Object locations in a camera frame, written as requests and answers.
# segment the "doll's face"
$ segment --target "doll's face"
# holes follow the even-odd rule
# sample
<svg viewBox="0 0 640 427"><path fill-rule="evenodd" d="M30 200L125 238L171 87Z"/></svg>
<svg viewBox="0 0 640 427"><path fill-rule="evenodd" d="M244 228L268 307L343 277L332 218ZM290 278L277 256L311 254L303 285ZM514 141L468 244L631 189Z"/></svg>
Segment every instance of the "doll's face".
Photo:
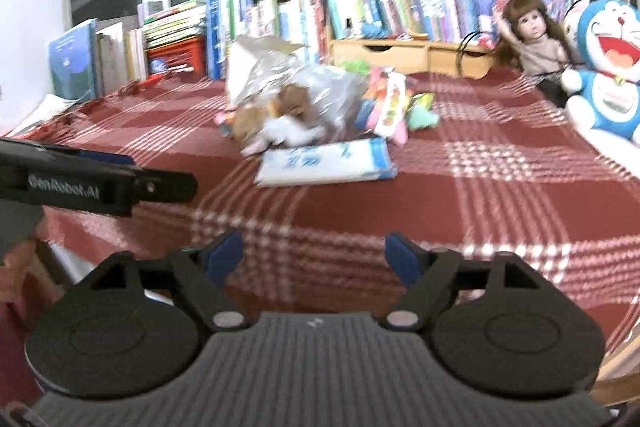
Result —
<svg viewBox="0 0 640 427"><path fill-rule="evenodd" d="M525 13L518 19L518 35L525 42L539 39L545 33L545 20L538 10Z"/></svg>

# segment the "plaid tablecloth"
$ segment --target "plaid tablecloth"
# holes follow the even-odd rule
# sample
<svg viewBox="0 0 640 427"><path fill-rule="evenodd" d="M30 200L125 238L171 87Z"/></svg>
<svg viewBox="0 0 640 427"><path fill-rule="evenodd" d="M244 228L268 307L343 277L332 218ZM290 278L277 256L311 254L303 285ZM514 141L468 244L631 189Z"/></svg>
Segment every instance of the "plaid tablecloth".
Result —
<svg viewBox="0 0 640 427"><path fill-rule="evenodd" d="M600 323L613 349L640 317L640 182L598 155L526 78L417 75L442 121L390 146L394 180L258 188L259 158L213 122L223 84L166 80L100 100L43 127L35 140L132 155L195 174L191 204L143 203L133 218L50 209L49 239L98 263L202 245L225 227L244 233L228 280L247 312L383 314L401 293L384 235L467 256L521 255Z"/></svg>

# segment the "white paw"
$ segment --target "white paw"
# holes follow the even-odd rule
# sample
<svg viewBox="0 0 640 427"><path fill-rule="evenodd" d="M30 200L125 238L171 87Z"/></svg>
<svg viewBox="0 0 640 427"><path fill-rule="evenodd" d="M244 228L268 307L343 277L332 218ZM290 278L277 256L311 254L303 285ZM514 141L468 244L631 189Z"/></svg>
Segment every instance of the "white paw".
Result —
<svg viewBox="0 0 640 427"><path fill-rule="evenodd" d="M579 129L591 129L596 123L595 111L583 96L572 96L567 100L566 112Z"/></svg>
<svg viewBox="0 0 640 427"><path fill-rule="evenodd" d="M564 70L564 73L562 73L561 84L564 92L567 94L573 94L574 92L578 92L582 89L582 77L576 70L569 68Z"/></svg>

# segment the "open red mouth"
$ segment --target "open red mouth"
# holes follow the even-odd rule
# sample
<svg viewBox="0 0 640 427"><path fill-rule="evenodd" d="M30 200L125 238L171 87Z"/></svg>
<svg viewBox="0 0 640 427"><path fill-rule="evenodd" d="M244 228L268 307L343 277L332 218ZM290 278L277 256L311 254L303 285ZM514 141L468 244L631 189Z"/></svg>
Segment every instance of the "open red mouth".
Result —
<svg viewBox="0 0 640 427"><path fill-rule="evenodd" d="M640 49L631 42L616 37L598 37L598 42L609 62L618 68L628 70L640 60Z"/></svg>

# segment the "doll's hair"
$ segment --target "doll's hair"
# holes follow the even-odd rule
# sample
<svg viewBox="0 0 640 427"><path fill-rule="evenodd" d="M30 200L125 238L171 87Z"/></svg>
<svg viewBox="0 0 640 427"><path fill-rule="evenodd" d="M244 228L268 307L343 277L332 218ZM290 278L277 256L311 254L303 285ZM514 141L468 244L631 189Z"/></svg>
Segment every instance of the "doll's hair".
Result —
<svg viewBox="0 0 640 427"><path fill-rule="evenodd" d="M538 10L540 15L542 15L542 18L545 20L546 34L550 38L555 39L562 44L566 56L571 60L572 52L566 40L564 30L559 23L549 17L546 13L546 6L541 0L509 0L504 7L502 17L510 24L514 35L521 39L522 36L518 33L518 21L520 20L520 17L533 10ZM501 37L496 44L494 55L497 65L508 66L519 70L522 69L520 54Z"/></svg>

